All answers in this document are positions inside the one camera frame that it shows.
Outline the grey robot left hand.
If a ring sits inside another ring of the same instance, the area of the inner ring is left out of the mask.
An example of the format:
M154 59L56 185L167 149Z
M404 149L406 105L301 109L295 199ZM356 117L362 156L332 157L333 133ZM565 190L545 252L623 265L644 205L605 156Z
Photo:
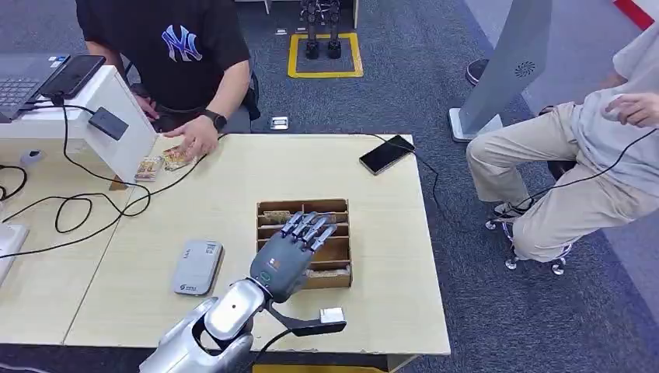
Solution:
M286 302L305 282L305 272L325 241L337 230L328 217L296 212L257 252L249 276L275 303Z

